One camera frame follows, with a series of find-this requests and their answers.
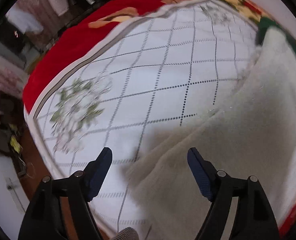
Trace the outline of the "white fluffy fleece garment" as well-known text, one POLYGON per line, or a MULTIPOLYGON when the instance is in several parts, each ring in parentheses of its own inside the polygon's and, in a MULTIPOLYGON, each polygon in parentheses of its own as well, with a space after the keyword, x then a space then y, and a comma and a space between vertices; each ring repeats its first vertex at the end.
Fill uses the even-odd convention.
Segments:
POLYGON ((178 129, 128 171, 131 196, 163 239, 194 239, 209 210, 189 148, 235 178, 256 176, 278 224, 296 198, 296 55, 270 27, 222 105, 178 129))

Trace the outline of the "pink patterned curtain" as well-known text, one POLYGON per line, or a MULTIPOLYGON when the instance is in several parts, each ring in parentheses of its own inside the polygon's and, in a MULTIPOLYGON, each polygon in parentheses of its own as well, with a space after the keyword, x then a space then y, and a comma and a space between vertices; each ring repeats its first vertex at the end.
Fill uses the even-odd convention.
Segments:
POLYGON ((18 99, 22 98, 23 89, 29 75, 0 56, 0 90, 18 99))

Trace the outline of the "white grid-patterned bed sheet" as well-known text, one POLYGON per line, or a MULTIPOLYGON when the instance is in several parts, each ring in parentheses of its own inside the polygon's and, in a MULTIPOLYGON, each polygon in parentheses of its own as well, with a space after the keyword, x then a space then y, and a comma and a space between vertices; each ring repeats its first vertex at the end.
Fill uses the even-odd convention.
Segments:
POLYGON ((117 25, 47 81, 26 120, 52 177, 68 177, 104 147, 112 165, 90 207, 108 234, 128 226, 158 239, 125 173, 172 132, 236 88, 257 27, 218 0, 164 5, 117 25))

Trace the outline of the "red floral blanket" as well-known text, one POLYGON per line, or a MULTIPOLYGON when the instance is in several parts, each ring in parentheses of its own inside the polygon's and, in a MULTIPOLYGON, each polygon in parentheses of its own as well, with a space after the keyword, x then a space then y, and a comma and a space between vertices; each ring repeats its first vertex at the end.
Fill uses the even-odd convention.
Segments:
MULTIPOLYGON (((85 56, 94 46, 104 40, 117 25, 135 17, 144 17, 148 14, 154 13, 164 5, 177 5, 186 1, 190 2, 193 0, 114 0, 100 7, 97 11, 93 12, 90 16, 82 20, 81 23, 79 23, 78 25, 66 30, 53 46, 53 48, 51 48, 51 50, 46 53, 45 57, 41 60, 41 62, 37 65, 31 76, 29 77, 29 81, 25 86, 23 92, 25 120, 26 115, 31 112, 32 107, 34 106, 38 96, 45 88, 47 81, 49 81, 52 77, 58 74, 69 64, 75 62, 80 57, 85 56)), ((256 35, 258 32, 258 24, 261 18, 267 17, 277 22, 282 28, 286 29, 286 31, 288 31, 296 39, 296 20, 292 20, 292 22, 287 23, 281 20, 280 17, 276 16, 276 13, 280 10, 280 5, 274 4, 272 0, 259 0, 258 3, 253 3, 251 0, 218 1, 227 4, 230 8, 239 12, 246 19, 254 23, 257 27, 256 35)), ((248 64, 239 81, 241 81, 245 77, 252 56, 254 55, 256 49, 260 48, 261 46, 262 45, 256 43, 255 37, 255 49, 250 55, 248 64)), ((213 110, 222 105, 225 100, 223 100, 213 110)), ((129 191, 131 191, 129 187, 130 180, 127 174, 130 168, 125 173, 126 179, 128 181, 127 186, 129 191)), ((277 223, 280 237, 284 236, 290 230, 290 227, 294 224, 295 220, 296 198, 293 202, 290 212, 288 213, 283 223, 277 223)), ((102 231, 104 231, 107 235, 111 237, 115 236, 121 231, 120 230, 110 235, 108 234, 107 230, 96 221, 96 219, 95 222, 102 231)))

